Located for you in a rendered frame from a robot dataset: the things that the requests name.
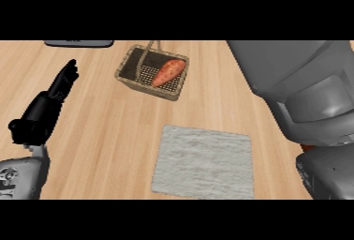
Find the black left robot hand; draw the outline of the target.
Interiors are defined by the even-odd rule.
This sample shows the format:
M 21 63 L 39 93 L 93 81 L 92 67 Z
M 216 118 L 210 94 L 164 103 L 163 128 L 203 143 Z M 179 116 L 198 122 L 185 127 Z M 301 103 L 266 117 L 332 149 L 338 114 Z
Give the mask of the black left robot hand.
M 12 142 L 42 145 L 49 140 L 61 113 L 65 98 L 79 79 L 77 60 L 73 59 L 60 71 L 48 91 L 42 91 L 20 119 L 9 123 Z

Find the wicker basket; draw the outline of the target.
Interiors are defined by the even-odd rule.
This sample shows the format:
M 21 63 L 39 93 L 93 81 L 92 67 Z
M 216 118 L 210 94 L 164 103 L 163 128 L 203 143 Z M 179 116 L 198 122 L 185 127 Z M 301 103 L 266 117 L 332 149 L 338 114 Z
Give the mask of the wicker basket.
M 180 97 L 188 77 L 189 58 L 182 54 L 164 51 L 163 47 L 154 49 L 152 44 L 154 40 L 149 41 L 147 46 L 136 44 L 130 47 L 116 71 L 116 78 L 133 90 L 176 101 Z M 186 67 L 170 82 L 161 86 L 154 86 L 152 81 L 170 60 L 183 60 Z

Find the orange sweet potato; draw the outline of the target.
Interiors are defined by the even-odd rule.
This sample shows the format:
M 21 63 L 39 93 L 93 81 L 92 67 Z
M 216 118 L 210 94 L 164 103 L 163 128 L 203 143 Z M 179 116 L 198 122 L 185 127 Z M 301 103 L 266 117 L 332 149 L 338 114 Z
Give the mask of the orange sweet potato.
M 186 61 L 176 59 L 166 62 L 152 81 L 152 86 L 158 87 L 169 83 L 183 72 L 186 68 Z

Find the pale grey placemat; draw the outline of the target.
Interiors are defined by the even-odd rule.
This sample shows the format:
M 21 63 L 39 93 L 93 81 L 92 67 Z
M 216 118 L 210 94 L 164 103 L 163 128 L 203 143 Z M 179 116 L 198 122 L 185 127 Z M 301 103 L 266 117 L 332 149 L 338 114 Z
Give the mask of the pale grey placemat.
M 166 125 L 151 189 L 201 200 L 251 200 L 251 137 Z

